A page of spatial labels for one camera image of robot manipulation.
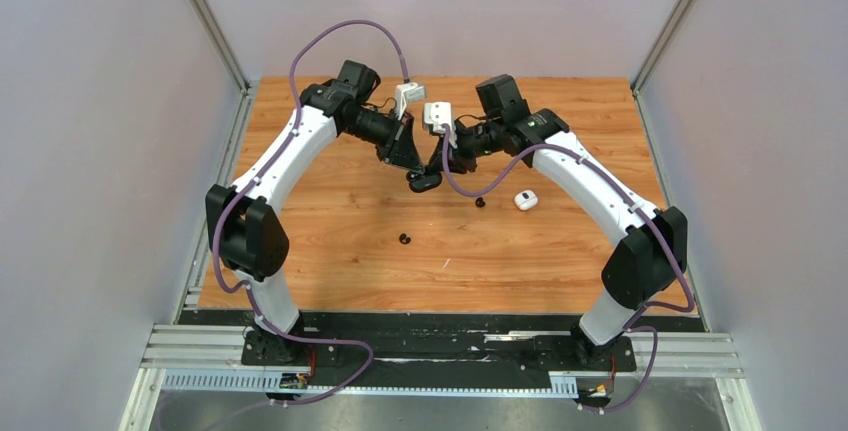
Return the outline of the white earbud charging case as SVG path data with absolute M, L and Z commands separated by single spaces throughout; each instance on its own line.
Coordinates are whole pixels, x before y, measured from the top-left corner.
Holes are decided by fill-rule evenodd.
M 532 190 L 524 190 L 514 196 L 514 204 L 520 211 L 529 211 L 539 203 L 539 197 Z

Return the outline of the black earbud case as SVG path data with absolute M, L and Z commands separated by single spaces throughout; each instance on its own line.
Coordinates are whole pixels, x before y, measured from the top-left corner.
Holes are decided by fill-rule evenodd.
M 442 181 L 441 174 L 413 174 L 407 177 L 408 187 L 413 193 L 424 193 L 438 188 L 442 184 Z

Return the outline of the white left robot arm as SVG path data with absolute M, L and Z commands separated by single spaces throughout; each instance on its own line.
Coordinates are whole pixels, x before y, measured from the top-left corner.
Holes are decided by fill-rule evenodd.
M 338 76 L 311 84 L 299 96 L 283 131 L 250 170 L 228 186 L 214 185 L 205 208 L 216 268 L 229 268 L 255 309 L 257 326 L 271 333 L 268 351 L 283 364 L 298 362 L 306 337 L 296 330 L 301 312 L 289 292 L 283 264 L 290 241 L 280 214 L 311 163 L 339 135 L 374 146 L 380 162 L 420 176 L 425 165 L 415 147 L 409 103 L 425 98 L 423 85 L 405 81 L 395 88 L 395 106 L 381 112 L 369 99 L 381 83 L 368 66 L 347 60 Z

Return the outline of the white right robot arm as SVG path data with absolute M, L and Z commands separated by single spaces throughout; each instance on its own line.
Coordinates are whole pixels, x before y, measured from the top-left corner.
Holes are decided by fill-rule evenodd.
M 695 309 L 685 278 L 688 221 L 679 208 L 661 208 L 626 186 L 555 111 L 532 110 L 512 76 L 489 78 L 475 91 L 484 116 L 472 127 L 454 117 L 448 102 L 424 105 L 423 126 L 439 139 L 432 172 L 459 194 L 481 198 L 524 164 L 562 190 L 612 247 L 600 294 L 570 343 L 577 364 L 601 365 L 610 342 L 651 308 Z

